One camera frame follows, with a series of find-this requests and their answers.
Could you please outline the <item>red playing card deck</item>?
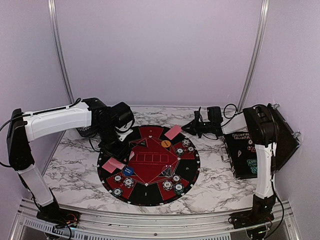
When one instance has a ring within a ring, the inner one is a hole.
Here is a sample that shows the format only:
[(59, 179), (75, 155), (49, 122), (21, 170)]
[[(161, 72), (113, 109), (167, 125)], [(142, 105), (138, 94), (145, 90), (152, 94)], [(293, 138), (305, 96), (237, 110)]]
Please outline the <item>red playing card deck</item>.
[(131, 152), (130, 152), (130, 154), (128, 155), (128, 161), (130, 161), (133, 157), (135, 156), (135, 153), (134, 153), (134, 151), (132, 150)]

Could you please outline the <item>single red playing card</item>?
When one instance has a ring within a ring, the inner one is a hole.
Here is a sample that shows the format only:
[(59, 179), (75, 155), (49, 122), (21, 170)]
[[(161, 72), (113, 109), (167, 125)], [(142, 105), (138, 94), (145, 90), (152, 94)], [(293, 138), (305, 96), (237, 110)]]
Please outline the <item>single red playing card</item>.
[(114, 158), (110, 158), (102, 168), (109, 173), (113, 173), (116, 169), (122, 170), (126, 165)]

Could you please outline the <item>blue small blind button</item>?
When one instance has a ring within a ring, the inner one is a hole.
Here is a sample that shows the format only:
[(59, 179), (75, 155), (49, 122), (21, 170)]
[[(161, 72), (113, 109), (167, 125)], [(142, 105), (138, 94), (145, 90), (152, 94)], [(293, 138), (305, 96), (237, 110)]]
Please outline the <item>blue small blind button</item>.
[(130, 167), (130, 166), (125, 166), (122, 170), (122, 173), (129, 177), (129, 176), (133, 176), (135, 174), (134, 168)]

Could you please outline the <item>orange big blind button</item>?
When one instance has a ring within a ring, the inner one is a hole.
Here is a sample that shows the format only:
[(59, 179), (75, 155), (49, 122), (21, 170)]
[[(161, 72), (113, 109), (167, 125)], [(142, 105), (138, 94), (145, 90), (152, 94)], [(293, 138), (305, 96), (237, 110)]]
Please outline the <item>orange big blind button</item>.
[(161, 146), (164, 147), (164, 148), (169, 148), (171, 146), (171, 142), (169, 140), (163, 140), (161, 142)]

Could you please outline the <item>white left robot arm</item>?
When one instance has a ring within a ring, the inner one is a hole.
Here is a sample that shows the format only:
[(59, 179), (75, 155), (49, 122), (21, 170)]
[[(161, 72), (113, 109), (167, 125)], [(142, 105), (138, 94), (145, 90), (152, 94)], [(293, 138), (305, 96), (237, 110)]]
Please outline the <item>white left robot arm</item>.
[(126, 103), (107, 106), (98, 98), (78, 98), (72, 104), (38, 111), (23, 112), (17, 108), (5, 123), (8, 167), (17, 172), (44, 208), (44, 215), (58, 223), (63, 219), (63, 211), (56, 206), (42, 173), (56, 150), (58, 136), (67, 130), (84, 128), (82, 136), (99, 135), (101, 152), (126, 164), (132, 147), (125, 139), (134, 123), (134, 114)]

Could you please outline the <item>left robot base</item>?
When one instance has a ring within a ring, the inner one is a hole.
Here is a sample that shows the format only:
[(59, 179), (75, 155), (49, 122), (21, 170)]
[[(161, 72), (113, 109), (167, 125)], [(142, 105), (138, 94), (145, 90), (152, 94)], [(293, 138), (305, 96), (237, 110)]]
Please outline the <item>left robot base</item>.
[(79, 223), (80, 213), (75, 210), (60, 208), (53, 203), (44, 207), (39, 205), (36, 217), (56, 224), (58, 228), (76, 227)]

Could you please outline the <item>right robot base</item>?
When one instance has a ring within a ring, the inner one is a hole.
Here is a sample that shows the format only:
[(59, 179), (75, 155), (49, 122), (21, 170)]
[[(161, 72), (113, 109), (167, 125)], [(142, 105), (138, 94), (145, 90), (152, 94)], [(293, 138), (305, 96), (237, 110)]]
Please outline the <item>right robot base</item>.
[(254, 237), (265, 237), (274, 219), (272, 210), (263, 207), (262, 210), (234, 212), (228, 218), (228, 222), (233, 225), (234, 229), (249, 228), (247, 235), (253, 239)]

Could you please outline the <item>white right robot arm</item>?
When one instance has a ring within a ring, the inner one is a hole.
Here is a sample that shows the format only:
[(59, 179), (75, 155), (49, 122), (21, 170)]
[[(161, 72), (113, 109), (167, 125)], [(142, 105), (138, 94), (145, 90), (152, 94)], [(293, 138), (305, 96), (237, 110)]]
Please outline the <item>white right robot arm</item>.
[(279, 127), (271, 110), (263, 104), (257, 104), (241, 112), (236, 111), (231, 118), (225, 118), (221, 108), (214, 106), (207, 110), (207, 116), (208, 121), (203, 121), (200, 110), (197, 110), (194, 119), (181, 129), (201, 138), (207, 133), (220, 137), (246, 128), (257, 157), (257, 185), (253, 201), (274, 197), (272, 159), (276, 156)]

